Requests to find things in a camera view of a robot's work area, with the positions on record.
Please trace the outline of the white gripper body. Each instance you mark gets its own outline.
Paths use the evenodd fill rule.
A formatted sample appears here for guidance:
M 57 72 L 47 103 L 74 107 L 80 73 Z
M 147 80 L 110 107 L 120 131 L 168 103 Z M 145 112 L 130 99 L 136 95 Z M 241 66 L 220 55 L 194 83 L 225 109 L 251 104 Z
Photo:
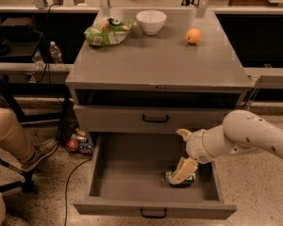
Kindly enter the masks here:
M 214 160 L 214 157 L 208 153 L 204 146 L 203 135 L 205 130 L 201 129 L 190 133 L 186 140 L 186 152 L 190 158 L 199 164 L 207 164 Z

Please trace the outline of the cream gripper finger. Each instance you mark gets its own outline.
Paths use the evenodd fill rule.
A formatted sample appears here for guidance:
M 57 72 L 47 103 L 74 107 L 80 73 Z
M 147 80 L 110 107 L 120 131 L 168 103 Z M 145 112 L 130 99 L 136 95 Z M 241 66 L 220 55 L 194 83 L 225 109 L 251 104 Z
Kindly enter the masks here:
M 181 175 L 189 176 L 195 173 L 197 169 L 198 169 L 198 163 L 195 160 L 193 160 L 190 157 L 188 158 L 181 157 L 175 171 L 180 173 Z
M 178 129 L 176 133 L 180 135 L 185 142 L 187 142 L 192 135 L 192 132 L 187 129 Z

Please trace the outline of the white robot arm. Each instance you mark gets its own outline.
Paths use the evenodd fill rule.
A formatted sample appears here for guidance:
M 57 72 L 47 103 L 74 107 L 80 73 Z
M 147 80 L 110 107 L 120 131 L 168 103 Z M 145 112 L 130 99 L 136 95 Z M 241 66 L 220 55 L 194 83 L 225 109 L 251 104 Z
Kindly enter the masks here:
M 167 182 L 174 186 L 189 180 L 199 164 L 210 163 L 220 155 L 265 151 L 283 159 L 283 130 L 246 110 L 228 113 L 221 125 L 208 130 L 178 129 L 176 133 L 186 142 L 188 157 L 181 157 L 176 169 L 166 172 Z

